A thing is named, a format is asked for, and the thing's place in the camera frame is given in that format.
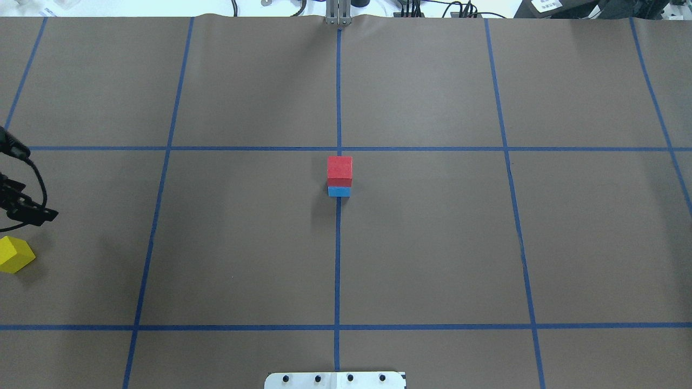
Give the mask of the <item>blue cube block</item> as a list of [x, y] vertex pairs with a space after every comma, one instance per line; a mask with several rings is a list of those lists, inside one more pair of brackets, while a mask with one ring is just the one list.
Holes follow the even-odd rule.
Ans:
[[333, 198], [348, 198], [351, 196], [351, 187], [348, 186], [328, 186], [327, 194]]

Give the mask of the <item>red cube block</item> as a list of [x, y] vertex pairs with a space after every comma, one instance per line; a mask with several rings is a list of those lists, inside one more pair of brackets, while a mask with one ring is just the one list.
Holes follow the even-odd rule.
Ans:
[[353, 157], [329, 156], [327, 158], [327, 186], [352, 187]]

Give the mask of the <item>yellow cube block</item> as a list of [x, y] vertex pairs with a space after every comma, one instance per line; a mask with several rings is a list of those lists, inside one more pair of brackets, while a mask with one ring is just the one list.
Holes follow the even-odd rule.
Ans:
[[29, 244], [17, 237], [5, 236], [1, 239], [1, 271], [14, 274], [32, 263], [36, 254]]

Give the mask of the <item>aluminium frame post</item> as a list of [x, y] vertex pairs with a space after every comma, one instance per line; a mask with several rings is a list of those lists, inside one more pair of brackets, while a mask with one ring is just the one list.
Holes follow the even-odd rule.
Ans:
[[324, 2], [326, 25], [346, 26], [351, 24], [351, 0], [326, 0]]

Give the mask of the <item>white pedestal column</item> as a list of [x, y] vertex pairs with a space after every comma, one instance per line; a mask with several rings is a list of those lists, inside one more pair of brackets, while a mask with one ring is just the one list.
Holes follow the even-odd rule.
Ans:
[[277, 372], [267, 376], [264, 388], [406, 388], [404, 372]]

